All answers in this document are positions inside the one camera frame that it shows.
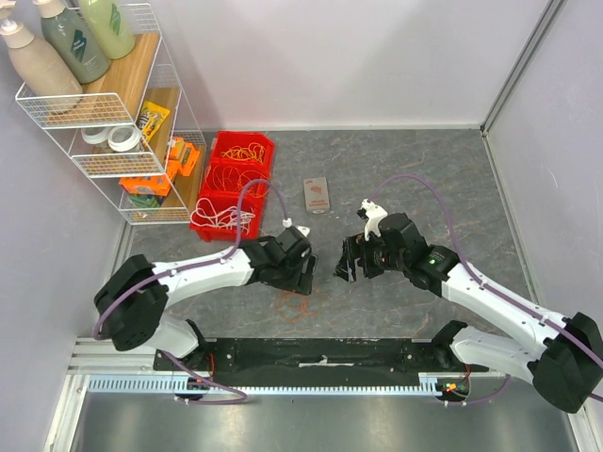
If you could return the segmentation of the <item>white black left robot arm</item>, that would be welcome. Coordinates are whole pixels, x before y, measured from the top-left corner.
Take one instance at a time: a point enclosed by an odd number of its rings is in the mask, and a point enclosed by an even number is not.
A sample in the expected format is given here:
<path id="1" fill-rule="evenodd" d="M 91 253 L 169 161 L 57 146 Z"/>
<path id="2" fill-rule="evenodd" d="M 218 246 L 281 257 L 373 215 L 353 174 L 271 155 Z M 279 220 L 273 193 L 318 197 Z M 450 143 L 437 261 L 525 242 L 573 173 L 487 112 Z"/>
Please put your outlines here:
<path id="1" fill-rule="evenodd" d="M 142 254 L 127 258 L 95 295 L 97 339 L 118 351 L 146 346 L 169 352 L 186 370 L 204 365 L 206 347 L 199 328 L 178 320 L 171 306 L 218 289 L 261 283 L 309 295 L 318 261 L 310 230 L 292 225 L 278 236 L 244 240 L 236 246 L 179 262 L 151 263 Z"/>

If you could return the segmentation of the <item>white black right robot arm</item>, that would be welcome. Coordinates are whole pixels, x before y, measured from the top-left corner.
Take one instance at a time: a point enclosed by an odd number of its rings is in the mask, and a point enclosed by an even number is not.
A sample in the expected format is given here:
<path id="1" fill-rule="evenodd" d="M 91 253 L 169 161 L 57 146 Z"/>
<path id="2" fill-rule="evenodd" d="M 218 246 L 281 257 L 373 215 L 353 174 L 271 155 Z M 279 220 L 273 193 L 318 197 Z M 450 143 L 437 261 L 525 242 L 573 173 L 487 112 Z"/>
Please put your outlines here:
<path id="1" fill-rule="evenodd" d="M 442 370 L 477 364 L 533 386 L 555 408 L 578 412 L 602 380 L 602 336 L 588 315 L 568 317 L 489 281 L 446 247 L 426 242 L 403 213 L 389 214 L 366 202 L 357 212 L 364 230 L 343 241 L 334 273 L 347 281 L 397 271 L 416 288 L 465 307 L 503 333 L 451 321 L 432 346 Z"/>

